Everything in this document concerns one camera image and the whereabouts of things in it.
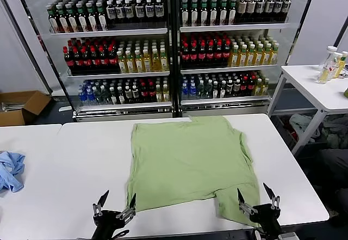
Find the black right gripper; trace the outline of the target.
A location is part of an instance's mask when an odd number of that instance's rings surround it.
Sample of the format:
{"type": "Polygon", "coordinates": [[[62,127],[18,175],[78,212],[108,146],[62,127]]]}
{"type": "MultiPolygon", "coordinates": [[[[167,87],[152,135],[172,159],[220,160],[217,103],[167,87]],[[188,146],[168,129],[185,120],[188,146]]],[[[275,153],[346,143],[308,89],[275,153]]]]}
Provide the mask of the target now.
{"type": "Polygon", "coordinates": [[[262,234],[264,236],[279,236],[282,233],[281,226],[278,222],[280,217],[280,196],[276,196],[273,190],[263,183],[265,191],[271,200],[270,204],[262,204],[257,206],[250,206],[245,202],[244,197],[237,188],[239,209],[244,215],[250,215],[250,221],[257,223],[262,228],[262,234]]]}

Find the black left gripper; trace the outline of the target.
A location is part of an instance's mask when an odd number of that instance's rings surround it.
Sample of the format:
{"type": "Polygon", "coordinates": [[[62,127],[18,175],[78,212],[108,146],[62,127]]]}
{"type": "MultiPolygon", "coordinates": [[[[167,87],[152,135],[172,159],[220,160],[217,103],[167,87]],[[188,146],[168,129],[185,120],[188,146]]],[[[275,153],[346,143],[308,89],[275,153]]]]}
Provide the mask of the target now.
{"type": "Polygon", "coordinates": [[[96,230],[93,233],[91,239],[94,239],[94,240],[117,239],[129,233],[129,230],[126,229],[114,235],[116,230],[122,229],[126,226],[125,221],[121,219],[131,219],[131,217],[135,215],[136,194],[133,195],[129,206],[122,212],[102,210],[102,207],[104,206],[106,202],[108,194],[109,194],[109,190],[107,190],[99,198],[97,203],[92,204],[93,212],[94,212],[94,215],[96,216],[94,217],[96,230]]]}

